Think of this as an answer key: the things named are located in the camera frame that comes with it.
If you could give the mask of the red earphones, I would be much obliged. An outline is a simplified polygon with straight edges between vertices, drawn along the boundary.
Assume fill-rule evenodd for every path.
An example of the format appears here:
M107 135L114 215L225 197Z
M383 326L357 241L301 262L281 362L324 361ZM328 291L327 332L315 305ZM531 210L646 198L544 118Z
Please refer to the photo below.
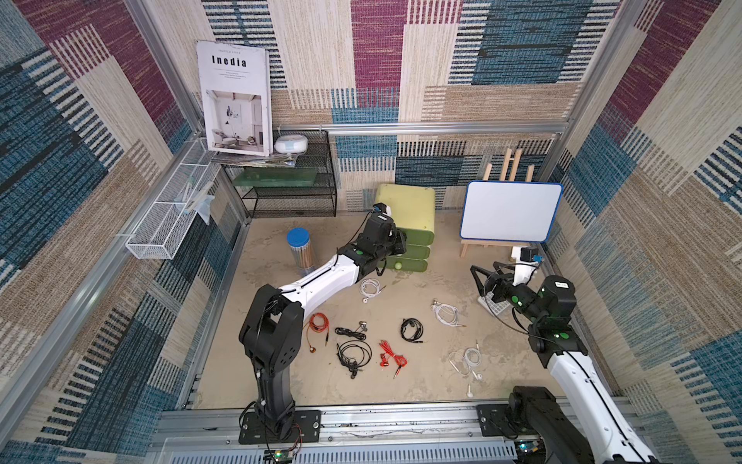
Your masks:
M311 344L309 339L309 333L325 335L325 344L328 344L328 338L330 337L330 319L322 312L315 312L307 322L305 323L305 338L308 344L308 350L310 353L315 353L316 348Z
M391 363L395 363L396 371L393 377L396 378L402 368L407 365L408 360L403 355L396 354L386 340L381 340L379 346L382 349L380 366L389 367Z

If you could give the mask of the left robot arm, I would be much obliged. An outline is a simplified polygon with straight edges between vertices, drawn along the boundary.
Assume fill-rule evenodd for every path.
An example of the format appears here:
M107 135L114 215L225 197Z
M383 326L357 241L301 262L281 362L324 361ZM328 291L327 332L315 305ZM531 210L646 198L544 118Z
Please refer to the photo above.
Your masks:
M257 383L255 413L277 438L289 436L296 402L289 367L301 348L305 321L336 293L375 272L386 259L406 252L406 234L397 228L390 206L377 203L356 239L340 247L322 267L293 283L265 284L256 292L239 342L249 357Z

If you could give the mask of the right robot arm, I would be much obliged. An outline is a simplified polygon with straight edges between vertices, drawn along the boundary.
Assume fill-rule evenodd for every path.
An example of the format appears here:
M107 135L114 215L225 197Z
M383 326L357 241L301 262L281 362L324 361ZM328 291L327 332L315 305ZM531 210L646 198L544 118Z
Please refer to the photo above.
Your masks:
M516 278L516 266L497 262L493 270L471 266L479 297L488 309L504 304L524 315L531 351L558 382L579 423L566 418L546 388L516 386L504 422L514 433L536 432L552 463L656 463L659 458L624 418L604 387L587 346L570 320L577 300L574 284L547 276L538 290Z

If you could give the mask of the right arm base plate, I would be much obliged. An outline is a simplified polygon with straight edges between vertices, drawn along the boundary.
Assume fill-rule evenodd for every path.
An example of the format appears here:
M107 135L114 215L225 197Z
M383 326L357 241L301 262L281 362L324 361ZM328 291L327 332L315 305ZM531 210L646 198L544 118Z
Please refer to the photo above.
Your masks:
M504 403L477 405L477 421L484 437L504 437L514 440L521 436L542 435L544 431L554 431L556 423L544 413L533 410L514 411Z

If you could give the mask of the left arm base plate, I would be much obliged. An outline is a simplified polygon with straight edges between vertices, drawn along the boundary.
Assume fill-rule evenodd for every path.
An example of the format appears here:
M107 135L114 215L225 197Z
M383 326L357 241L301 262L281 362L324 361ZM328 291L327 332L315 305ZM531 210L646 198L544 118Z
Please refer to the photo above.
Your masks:
M277 423L255 411L247 411L239 418L238 442L240 445L317 443L321 426L320 410L297 410Z

